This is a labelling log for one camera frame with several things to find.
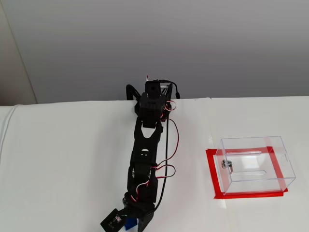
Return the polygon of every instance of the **red tape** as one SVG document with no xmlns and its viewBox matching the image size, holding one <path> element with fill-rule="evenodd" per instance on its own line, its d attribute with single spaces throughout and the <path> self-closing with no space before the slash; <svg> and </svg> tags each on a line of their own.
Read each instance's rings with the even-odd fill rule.
<svg viewBox="0 0 309 232">
<path fill-rule="evenodd" d="M 230 149 L 228 152 L 241 152 L 244 149 Z M 278 178 L 283 178 L 279 163 L 276 158 L 276 154 L 272 147 L 264 147 L 264 148 L 252 148 L 250 151 L 262 151 L 262 152 L 268 152 L 270 159 L 272 161 L 272 164 L 275 169 L 275 173 Z M 208 160 L 209 170 L 211 172 L 211 179 L 213 183 L 213 188 L 215 191 L 215 199 L 236 199 L 236 198 L 257 198 L 257 197 L 283 197 L 283 193 L 287 192 L 288 189 L 285 191 L 268 191 L 268 192 L 259 192 L 259 193 L 245 193 L 245 192 L 237 192 L 237 193 L 227 193 L 223 195 L 223 193 L 220 190 L 220 185 L 218 181 L 217 171 L 216 171 L 216 165 L 213 160 L 213 156 L 216 154 L 217 149 L 207 149 L 206 150 L 206 156 Z M 279 184 L 281 188 L 284 188 L 285 181 L 283 179 L 279 180 Z"/>
</svg>

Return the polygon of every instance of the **cable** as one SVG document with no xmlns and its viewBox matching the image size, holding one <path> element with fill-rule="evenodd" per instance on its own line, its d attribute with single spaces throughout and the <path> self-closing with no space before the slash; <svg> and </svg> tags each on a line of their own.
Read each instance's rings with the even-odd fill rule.
<svg viewBox="0 0 309 232">
<path fill-rule="evenodd" d="M 174 108 L 174 109 L 168 109 L 168 108 L 167 108 L 167 104 L 166 104 L 166 105 L 165 105 L 165 110 L 173 111 L 173 110 L 176 109 L 176 102 L 174 102 L 174 101 L 167 101 L 167 102 L 173 102 L 173 103 L 175 103 L 175 108 Z"/>
<path fill-rule="evenodd" d="M 168 144 L 169 144 L 169 116 L 167 117 L 167 121 L 166 121 L 166 146 L 165 146 L 165 158 L 166 159 L 168 158 Z M 166 166 L 165 167 L 165 176 L 167 176 L 167 175 L 168 175 L 168 167 Z M 167 177 L 164 177 L 162 191 L 161 191 L 161 195 L 160 195 L 160 199 L 159 199 L 158 204 L 155 206 L 154 210 L 152 210 L 147 216 L 153 214 L 158 209 L 158 207 L 160 206 L 162 198 L 163 198 L 163 194 L 164 194 L 166 179 L 167 179 Z"/>
<path fill-rule="evenodd" d="M 138 199 L 138 195 L 139 195 L 139 186 L 148 185 L 148 183 L 149 183 L 149 180 L 147 180 L 145 183 L 141 183 L 141 184 L 137 185 L 137 187 L 136 187 L 136 200 Z"/>
<path fill-rule="evenodd" d="M 155 170 L 158 171 L 158 170 L 160 170 L 160 169 L 163 168 L 163 167 L 172 167 L 172 168 L 174 169 L 174 173 L 173 173 L 173 175 L 169 175 L 169 176 L 167 176 L 167 175 L 165 175 L 165 176 L 159 176 L 159 177 L 157 177 L 157 179 L 169 178 L 169 177 L 172 177 L 172 176 L 174 176 L 174 175 L 176 174 L 176 168 L 175 168 L 173 165 L 170 165 L 170 164 L 163 165 L 163 166 L 161 166 L 161 167 L 159 167 L 159 168 L 156 168 Z"/>
<path fill-rule="evenodd" d="M 162 94 L 166 94 L 167 91 L 168 91 L 168 88 L 165 88 L 164 90 L 162 90 Z"/>
<path fill-rule="evenodd" d="M 177 149 L 178 149 L 178 144 L 179 144 L 179 131 L 178 131 L 177 125 L 176 125 L 176 123 L 174 122 L 174 120 L 172 120 L 172 119 L 170 119 L 170 118 L 167 118 L 167 121 L 169 121 L 169 120 L 171 120 L 171 121 L 174 123 L 175 127 L 176 127 L 176 131 L 177 131 L 177 135 L 178 135 L 176 148 L 175 148 L 175 151 L 174 151 L 174 153 L 173 153 L 173 155 L 172 155 L 171 157 L 166 158 L 165 160 L 163 160 L 162 162 L 160 162 L 160 163 L 159 163 L 156 167 L 154 167 L 154 168 L 159 167 L 160 164 L 163 163 L 164 161 L 167 161 L 167 160 L 170 160 L 171 158 L 173 158 L 173 156 L 176 154 L 176 151 L 177 151 Z"/>
<path fill-rule="evenodd" d="M 132 199 L 132 201 L 137 202 L 137 200 L 135 200 L 132 195 L 131 195 L 131 199 Z"/>
<path fill-rule="evenodd" d="M 172 83 L 175 87 L 176 87 L 176 98 L 177 99 L 180 99 L 180 94 L 178 92 L 178 88 L 177 88 L 177 85 L 172 82 L 172 81 L 168 81 L 168 80 L 158 80 L 160 83 Z"/>
<path fill-rule="evenodd" d="M 168 89 L 166 91 L 166 100 L 170 100 L 171 99 L 171 96 L 172 96 L 172 92 L 173 92 L 173 84 L 169 84 L 168 85 Z"/>
</svg>

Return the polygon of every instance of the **white table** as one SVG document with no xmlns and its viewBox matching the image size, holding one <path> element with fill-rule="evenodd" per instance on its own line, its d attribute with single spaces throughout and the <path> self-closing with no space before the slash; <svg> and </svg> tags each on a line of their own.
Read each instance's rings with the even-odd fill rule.
<svg viewBox="0 0 309 232">
<path fill-rule="evenodd" d="M 8 129 L 8 122 L 10 121 L 10 115 L 13 113 L 14 108 L 12 106 L 0 106 L 0 162 L 4 134 Z"/>
<path fill-rule="evenodd" d="M 177 173 L 167 180 L 163 201 L 146 232 L 307 228 L 309 98 L 176 102 L 170 117 L 179 128 L 180 144 L 170 163 Z M 11 118 L 0 163 L 0 231 L 102 232 L 100 222 L 114 208 L 123 207 L 134 142 L 134 104 L 19 106 Z M 169 126 L 172 153 L 177 135 L 173 124 Z M 165 156 L 165 129 L 157 160 Z M 213 199 L 205 150 L 215 148 L 221 138 L 272 135 L 282 136 L 297 177 L 289 192 L 281 198 Z"/>
</svg>

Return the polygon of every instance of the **blue part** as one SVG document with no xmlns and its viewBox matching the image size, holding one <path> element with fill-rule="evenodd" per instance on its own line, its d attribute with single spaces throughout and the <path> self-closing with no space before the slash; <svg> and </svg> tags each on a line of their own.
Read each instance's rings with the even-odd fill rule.
<svg viewBox="0 0 309 232">
<path fill-rule="evenodd" d="M 127 218 L 125 223 L 125 229 L 130 230 L 131 228 L 135 227 L 137 225 L 137 219 L 136 218 Z"/>
</svg>

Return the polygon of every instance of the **clear plastic box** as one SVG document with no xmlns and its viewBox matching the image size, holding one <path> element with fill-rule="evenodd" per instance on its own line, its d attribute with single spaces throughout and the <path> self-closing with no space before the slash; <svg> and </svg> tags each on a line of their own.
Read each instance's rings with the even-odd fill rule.
<svg viewBox="0 0 309 232">
<path fill-rule="evenodd" d="M 280 136 L 222 139 L 214 160 L 224 195 L 283 192 L 296 178 Z"/>
</svg>

